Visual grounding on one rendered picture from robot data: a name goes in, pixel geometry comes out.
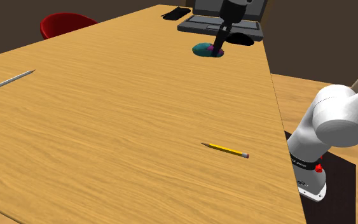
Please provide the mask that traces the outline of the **black computer mouse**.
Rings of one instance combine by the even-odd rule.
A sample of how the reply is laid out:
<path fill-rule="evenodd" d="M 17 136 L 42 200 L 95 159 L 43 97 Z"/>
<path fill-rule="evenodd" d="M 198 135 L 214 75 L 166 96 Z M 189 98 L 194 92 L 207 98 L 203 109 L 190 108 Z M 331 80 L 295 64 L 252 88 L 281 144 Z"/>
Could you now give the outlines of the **black computer mouse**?
<path fill-rule="evenodd" d="M 243 46 L 251 46 L 254 44 L 254 41 L 249 36 L 240 32 L 229 34 L 225 41 L 234 45 Z"/>

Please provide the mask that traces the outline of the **grey laptop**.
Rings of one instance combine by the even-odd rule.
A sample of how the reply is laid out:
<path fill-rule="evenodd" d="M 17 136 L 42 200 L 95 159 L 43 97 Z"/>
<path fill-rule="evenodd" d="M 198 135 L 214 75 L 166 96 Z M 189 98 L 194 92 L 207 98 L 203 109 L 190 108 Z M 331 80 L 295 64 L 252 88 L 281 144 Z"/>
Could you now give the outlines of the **grey laptop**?
<path fill-rule="evenodd" d="M 253 41 L 261 41 L 261 19 L 268 0 L 252 0 L 241 22 L 233 24 L 231 33 L 240 32 Z M 195 0 L 193 15 L 177 26 L 178 31 L 216 36 L 223 19 L 219 16 L 223 0 Z"/>

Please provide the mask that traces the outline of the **teal and purple round object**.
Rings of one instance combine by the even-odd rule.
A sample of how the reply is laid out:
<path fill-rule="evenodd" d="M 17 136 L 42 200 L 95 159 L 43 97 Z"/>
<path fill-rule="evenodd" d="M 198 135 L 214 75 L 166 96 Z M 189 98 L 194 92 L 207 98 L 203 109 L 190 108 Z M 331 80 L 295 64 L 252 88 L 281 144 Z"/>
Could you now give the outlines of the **teal and purple round object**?
<path fill-rule="evenodd" d="M 192 48 L 192 52 L 201 57 L 213 57 L 214 46 L 210 43 L 199 43 Z"/>

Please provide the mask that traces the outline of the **black flat case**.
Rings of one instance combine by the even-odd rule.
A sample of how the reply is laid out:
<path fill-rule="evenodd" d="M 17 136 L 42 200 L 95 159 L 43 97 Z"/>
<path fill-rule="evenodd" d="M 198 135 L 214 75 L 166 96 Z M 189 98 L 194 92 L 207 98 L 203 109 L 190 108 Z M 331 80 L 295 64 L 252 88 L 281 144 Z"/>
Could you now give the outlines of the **black flat case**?
<path fill-rule="evenodd" d="M 177 7 L 174 10 L 162 15 L 162 19 L 165 20 L 179 20 L 183 16 L 189 14 L 191 10 L 189 8 Z"/>

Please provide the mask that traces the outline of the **yellow pencil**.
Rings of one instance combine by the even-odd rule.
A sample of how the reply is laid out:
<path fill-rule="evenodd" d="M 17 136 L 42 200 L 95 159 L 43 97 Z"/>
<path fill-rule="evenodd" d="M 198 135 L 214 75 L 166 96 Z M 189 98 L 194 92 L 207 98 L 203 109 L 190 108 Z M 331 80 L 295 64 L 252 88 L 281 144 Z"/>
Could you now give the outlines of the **yellow pencil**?
<path fill-rule="evenodd" d="M 204 146 L 215 149 L 215 150 L 219 150 L 219 151 L 223 151 L 226 153 L 230 153 L 232 155 L 236 155 L 236 156 L 240 156 L 240 157 L 244 157 L 244 158 L 249 158 L 249 154 L 248 153 L 244 153 L 241 151 L 237 151 L 237 150 L 233 150 L 227 147 L 223 147 L 223 146 L 219 146 L 216 144 L 210 144 L 210 143 L 202 143 Z"/>

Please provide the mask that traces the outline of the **red chair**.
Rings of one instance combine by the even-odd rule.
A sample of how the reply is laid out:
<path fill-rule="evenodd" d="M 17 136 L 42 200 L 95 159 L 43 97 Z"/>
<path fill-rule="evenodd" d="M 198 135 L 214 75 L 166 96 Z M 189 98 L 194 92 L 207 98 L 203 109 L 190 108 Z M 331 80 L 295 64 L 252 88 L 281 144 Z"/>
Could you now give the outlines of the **red chair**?
<path fill-rule="evenodd" d="M 97 21 L 77 13 L 54 13 L 42 19 L 40 33 L 43 39 L 49 39 L 95 24 Z"/>

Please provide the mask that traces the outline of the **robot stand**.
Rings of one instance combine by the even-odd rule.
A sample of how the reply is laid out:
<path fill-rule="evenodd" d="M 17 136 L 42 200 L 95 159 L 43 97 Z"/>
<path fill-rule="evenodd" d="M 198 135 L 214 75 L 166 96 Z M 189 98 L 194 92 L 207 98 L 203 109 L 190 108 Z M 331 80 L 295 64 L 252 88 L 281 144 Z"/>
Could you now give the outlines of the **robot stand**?
<path fill-rule="evenodd" d="M 326 152 L 325 197 L 316 202 L 300 193 L 306 224 L 356 224 L 356 165 Z"/>

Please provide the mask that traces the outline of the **silver pen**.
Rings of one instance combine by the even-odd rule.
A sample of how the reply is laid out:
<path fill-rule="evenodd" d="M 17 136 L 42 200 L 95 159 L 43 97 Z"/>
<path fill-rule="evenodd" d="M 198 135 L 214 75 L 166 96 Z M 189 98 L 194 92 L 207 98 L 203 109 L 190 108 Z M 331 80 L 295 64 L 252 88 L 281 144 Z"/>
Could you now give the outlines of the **silver pen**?
<path fill-rule="evenodd" d="M 7 85 L 7 84 L 9 84 L 9 83 L 11 83 L 11 82 L 13 82 L 13 81 L 19 80 L 20 78 L 23 78 L 23 77 L 25 77 L 25 76 L 27 76 L 27 75 L 29 75 L 29 74 L 32 74 L 34 71 L 35 71 L 35 69 L 32 70 L 32 71 L 26 71 L 26 72 L 24 72 L 24 73 L 22 73 L 22 74 L 19 74 L 19 75 L 17 75 L 17 76 L 14 76 L 14 77 L 8 79 L 8 80 L 5 80 L 5 81 L 3 81 L 3 82 L 0 82 L 0 87 L 5 86 L 5 85 Z"/>

